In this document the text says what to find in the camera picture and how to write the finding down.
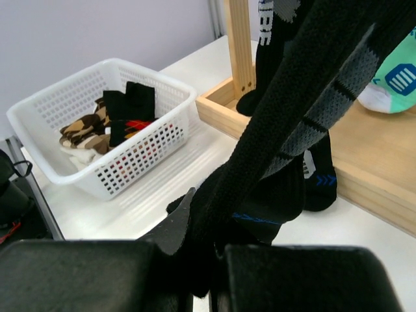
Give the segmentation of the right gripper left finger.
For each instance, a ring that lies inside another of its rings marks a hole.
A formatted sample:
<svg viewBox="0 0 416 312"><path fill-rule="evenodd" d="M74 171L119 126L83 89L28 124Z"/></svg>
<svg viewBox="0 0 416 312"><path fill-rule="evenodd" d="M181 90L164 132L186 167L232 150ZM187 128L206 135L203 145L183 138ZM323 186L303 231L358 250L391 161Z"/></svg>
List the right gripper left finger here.
<svg viewBox="0 0 416 312"><path fill-rule="evenodd" d="M2 311L191 311L184 245L191 188L137 240L23 240L1 252Z"/></svg>

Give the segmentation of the mint green sock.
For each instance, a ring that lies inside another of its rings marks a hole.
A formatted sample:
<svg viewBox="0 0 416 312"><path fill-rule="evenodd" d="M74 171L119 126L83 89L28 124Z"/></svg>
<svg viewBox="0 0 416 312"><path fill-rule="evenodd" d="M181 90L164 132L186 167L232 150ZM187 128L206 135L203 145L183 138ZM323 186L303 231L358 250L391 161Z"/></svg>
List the mint green sock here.
<svg viewBox="0 0 416 312"><path fill-rule="evenodd" d="M415 29L388 55L358 96L370 111L396 114L415 106Z"/></svg>

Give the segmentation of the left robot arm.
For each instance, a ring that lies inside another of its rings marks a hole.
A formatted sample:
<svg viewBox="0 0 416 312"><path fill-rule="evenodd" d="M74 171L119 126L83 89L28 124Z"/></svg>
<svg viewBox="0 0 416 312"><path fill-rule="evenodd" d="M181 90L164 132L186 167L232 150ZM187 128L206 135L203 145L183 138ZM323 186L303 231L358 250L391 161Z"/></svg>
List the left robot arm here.
<svg viewBox="0 0 416 312"><path fill-rule="evenodd" d="M33 164L1 151L1 249L21 240L63 239L44 197L33 188Z"/></svg>

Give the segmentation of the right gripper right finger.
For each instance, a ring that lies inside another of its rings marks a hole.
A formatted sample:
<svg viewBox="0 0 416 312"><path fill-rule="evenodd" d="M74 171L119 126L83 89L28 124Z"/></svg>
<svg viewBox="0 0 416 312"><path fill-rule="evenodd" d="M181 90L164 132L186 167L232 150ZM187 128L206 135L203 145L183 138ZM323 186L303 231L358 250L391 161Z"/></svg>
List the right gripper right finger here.
<svg viewBox="0 0 416 312"><path fill-rule="evenodd" d="M401 311L381 261L353 246L229 245L215 311Z"/></svg>

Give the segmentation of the black sport sock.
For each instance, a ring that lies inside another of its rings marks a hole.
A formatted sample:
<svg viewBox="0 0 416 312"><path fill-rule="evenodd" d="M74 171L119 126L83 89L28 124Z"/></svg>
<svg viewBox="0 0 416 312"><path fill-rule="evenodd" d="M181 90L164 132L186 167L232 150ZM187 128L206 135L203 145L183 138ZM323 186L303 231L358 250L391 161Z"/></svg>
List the black sport sock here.
<svg viewBox="0 0 416 312"><path fill-rule="evenodd" d="M255 57L255 89L243 95L236 110L252 116L283 60L285 44L297 33L301 18L301 1L260 1L259 40Z"/></svg>
<svg viewBox="0 0 416 312"><path fill-rule="evenodd" d="M304 151L323 139L415 26L414 1L301 1L294 38L230 158L190 203L190 292L226 244L269 243L304 208Z"/></svg>

